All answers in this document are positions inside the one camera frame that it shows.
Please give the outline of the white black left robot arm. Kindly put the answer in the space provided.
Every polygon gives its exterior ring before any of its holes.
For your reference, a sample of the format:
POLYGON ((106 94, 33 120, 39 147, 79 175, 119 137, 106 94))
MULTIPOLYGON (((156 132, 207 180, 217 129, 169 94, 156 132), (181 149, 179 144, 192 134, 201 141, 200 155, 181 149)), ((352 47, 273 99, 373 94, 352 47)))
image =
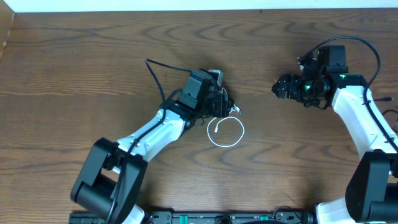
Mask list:
POLYGON ((222 90, 220 70, 191 70, 182 91, 175 91, 156 115, 136 132, 112 142, 97 140, 71 190, 70 198, 105 223, 143 223, 136 202, 147 165, 197 120, 226 118, 234 101, 222 90))

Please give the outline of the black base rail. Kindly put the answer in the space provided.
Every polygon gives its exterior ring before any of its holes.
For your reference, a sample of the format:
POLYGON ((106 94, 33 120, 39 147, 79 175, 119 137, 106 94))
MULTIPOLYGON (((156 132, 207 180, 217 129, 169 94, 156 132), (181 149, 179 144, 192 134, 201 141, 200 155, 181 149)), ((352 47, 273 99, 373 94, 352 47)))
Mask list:
POLYGON ((283 223, 316 224, 315 212, 282 207, 265 213, 193 213, 157 211, 147 212, 143 224, 242 224, 283 223))

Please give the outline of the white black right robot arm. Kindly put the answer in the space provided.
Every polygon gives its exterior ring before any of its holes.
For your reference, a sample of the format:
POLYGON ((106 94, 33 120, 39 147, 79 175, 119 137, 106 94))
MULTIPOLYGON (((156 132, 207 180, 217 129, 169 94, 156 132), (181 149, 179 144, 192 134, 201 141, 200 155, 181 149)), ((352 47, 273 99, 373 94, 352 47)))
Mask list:
POLYGON ((378 110, 367 82, 348 72, 342 45, 327 45, 298 60, 301 75, 281 75, 272 86, 278 98, 340 116, 358 150, 358 164, 344 197, 315 207, 316 223, 397 221, 397 134, 378 110))

